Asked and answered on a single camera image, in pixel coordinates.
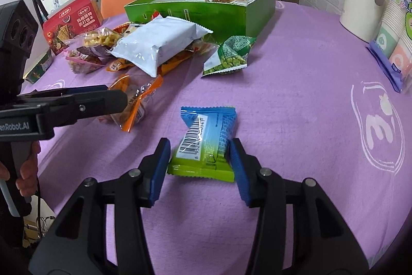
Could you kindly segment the person's left hand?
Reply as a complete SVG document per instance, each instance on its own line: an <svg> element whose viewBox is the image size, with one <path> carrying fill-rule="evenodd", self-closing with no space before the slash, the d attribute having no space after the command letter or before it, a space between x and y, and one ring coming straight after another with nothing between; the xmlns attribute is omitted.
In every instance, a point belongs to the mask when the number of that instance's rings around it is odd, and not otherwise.
<svg viewBox="0 0 412 275"><path fill-rule="evenodd" d="M29 197L36 193L38 176L38 154L41 148L39 142L31 144L31 152L20 168L20 177L16 180L16 187L21 196Z"/></svg>

